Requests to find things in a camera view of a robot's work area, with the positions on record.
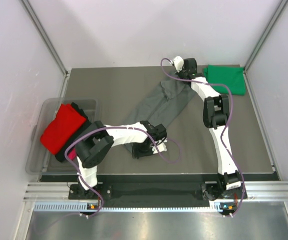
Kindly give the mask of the red t shirt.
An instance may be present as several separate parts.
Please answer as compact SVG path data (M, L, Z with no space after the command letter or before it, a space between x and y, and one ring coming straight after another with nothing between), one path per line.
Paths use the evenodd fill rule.
M69 103L61 104L56 117L41 135L40 142L50 153L55 155L85 122L86 118Z

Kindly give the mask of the right aluminium frame post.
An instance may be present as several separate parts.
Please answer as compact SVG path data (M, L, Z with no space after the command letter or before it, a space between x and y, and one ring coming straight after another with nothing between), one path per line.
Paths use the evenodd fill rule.
M265 26L262 34L260 35L258 41L256 42L250 56L248 57L245 66L243 67L244 72L246 73L253 62L255 61L257 55L259 54L260 50L262 49L263 45L265 44L267 38L269 37L270 33L272 32L273 28L277 24L280 16L284 12L288 5L288 0L280 0L276 9L274 10L272 16L270 17L267 25Z

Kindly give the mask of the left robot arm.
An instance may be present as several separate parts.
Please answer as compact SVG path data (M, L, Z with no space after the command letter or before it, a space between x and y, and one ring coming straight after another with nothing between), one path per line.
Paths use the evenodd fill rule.
M78 164L73 164L78 174L78 184L71 185L71 193L77 199L89 199L97 192L97 165L109 150L129 144L132 157L139 159L167 151L167 131L164 125L153 126L146 120L120 126L104 125L101 121L92 123L66 150L65 158L74 152Z

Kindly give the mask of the aluminium front rail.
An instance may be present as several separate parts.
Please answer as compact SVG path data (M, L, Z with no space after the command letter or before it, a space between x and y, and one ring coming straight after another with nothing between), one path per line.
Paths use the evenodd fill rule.
M247 181L247 201L288 202L288 181ZM24 194L25 200L59 201L69 199L70 189L65 182L32 182ZM189 183L110 183L100 194L106 200L127 197L193 197L201 200L202 190L195 182Z

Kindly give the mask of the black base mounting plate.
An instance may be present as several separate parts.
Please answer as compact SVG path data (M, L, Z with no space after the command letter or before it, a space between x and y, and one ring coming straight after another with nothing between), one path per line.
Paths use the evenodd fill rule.
M228 190L217 174L100 174L93 187L105 201L121 197L184 197L193 200L246 199L243 186Z

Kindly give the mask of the left aluminium frame post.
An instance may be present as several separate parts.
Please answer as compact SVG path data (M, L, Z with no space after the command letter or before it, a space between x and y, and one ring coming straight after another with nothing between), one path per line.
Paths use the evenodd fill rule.
M62 60L60 59L55 47L52 44L51 39L49 38L48 34L46 33L41 21L39 20L33 6L31 5L29 0L19 0L23 8L25 9L26 13L28 14L29 18L31 19L33 25L35 26L39 36L41 37L43 43L45 44L47 50L49 51L50 55L52 56L53 60L55 61L57 67L61 71L61 73L66 76L68 74L68 70L64 66Z

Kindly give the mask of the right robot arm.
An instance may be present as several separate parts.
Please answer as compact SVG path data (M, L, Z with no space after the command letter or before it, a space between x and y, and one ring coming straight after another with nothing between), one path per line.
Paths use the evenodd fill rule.
M172 60L177 76L191 87L203 100L202 120L209 129L214 141L218 159L217 185L206 184L203 193L206 198L215 200L218 197L228 198L242 185L240 172L232 156L228 125L230 123L231 94L220 94L213 86L223 84L208 83L206 78L197 75L197 62L194 58L183 59L176 56Z

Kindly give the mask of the pink t shirt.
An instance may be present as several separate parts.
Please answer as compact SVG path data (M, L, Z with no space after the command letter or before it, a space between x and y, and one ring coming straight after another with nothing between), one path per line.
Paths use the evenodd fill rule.
M74 160L76 158L77 154L76 154L76 151L75 149L71 149L69 152L68 152L68 158L70 160Z

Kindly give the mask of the aluminium frame post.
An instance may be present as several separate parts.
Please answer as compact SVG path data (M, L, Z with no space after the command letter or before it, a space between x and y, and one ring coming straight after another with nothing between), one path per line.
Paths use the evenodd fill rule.
M262 34L260 35L258 41L256 42L250 56L248 57L245 66L243 67L244 72L246 73L253 62L255 61L257 55L259 54L260 50L262 49L263 45L265 44L267 38L269 37L270 33L272 32L273 28L277 24L280 16L284 12L288 5L288 0L280 0L276 9L274 10L272 16L270 17L267 25L265 26Z
M33 6L31 5L29 0L19 0L23 8L25 9L26 13L28 14L29 18L31 19L33 25L35 26L39 36L41 37L43 43L45 44L47 50L49 51L50 55L52 56L53 60L55 61L57 67L61 71L61 73L66 76L68 74L68 70L64 66L62 60L60 59L55 47L52 44L51 39L49 38L48 34L46 33L41 21L39 20Z

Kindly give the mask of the grey t shirt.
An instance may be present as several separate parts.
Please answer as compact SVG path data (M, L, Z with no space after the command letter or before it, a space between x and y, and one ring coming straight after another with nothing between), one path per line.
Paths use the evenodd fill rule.
M168 127L193 99L196 92L182 81L163 80L123 119L122 125L148 121Z

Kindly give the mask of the folded green t shirt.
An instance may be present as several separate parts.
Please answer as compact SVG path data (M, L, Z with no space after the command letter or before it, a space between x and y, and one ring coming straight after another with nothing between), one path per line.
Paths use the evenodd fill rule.
M228 94L228 91L219 84L226 85L232 95L243 96L246 93L242 67L208 65L203 73L207 82L215 84L212 88L220 94Z

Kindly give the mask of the clear plastic bin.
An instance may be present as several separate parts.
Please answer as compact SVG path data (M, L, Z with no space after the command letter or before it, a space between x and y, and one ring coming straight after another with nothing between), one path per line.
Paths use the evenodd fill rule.
M30 175L73 175L76 169L67 161L59 162L40 142L46 127L55 118L61 104L76 103L90 121L99 119L99 101L87 97L59 97L44 101L31 137L31 147L26 163Z

